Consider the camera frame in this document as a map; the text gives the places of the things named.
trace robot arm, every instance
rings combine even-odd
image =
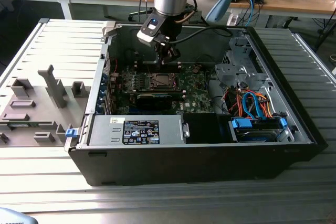
[[[226,12],[231,0],[201,0],[199,6],[208,10],[208,16],[219,20]],[[181,33],[187,0],[154,0],[153,13],[141,26],[137,36],[140,42],[152,46],[159,57],[160,64],[166,64],[180,56],[180,52],[171,42]]]
[[[152,46],[162,64],[180,56],[179,51],[168,41],[176,40],[182,29],[187,0],[154,0],[154,10],[138,32],[140,42]]]

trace green circuit board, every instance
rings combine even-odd
[[[214,112],[211,105],[211,99],[206,90],[205,71],[193,70],[195,65],[182,65],[178,73],[169,74],[174,79],[176,85],[171,85],[171,89],[167,93],[175,99],[172,106],[168,110],[151,111],[152,114],[180,114],[180,113],[209,113]],[[134,103],[132,93],[136,90],[150,88],[150,78],[153,73],[136,72],[134,70],[125,69],[119,73],[120,91],[116,92],[117,114],[148,114],[148,111],[137,109]]]

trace motherboard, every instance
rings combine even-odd
[[[213,112],[206,88],[208,70],[179,65],[174,72],[152,72],[126,66],[112,75],[114,114],[179,114]]]

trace table leg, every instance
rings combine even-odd
[[[64,19],[72,19],[70,0],[58,0],[58,2],[61,4]]]

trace warning label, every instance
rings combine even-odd
[[[159,121],[124,121],[123,144],[159,144]]]

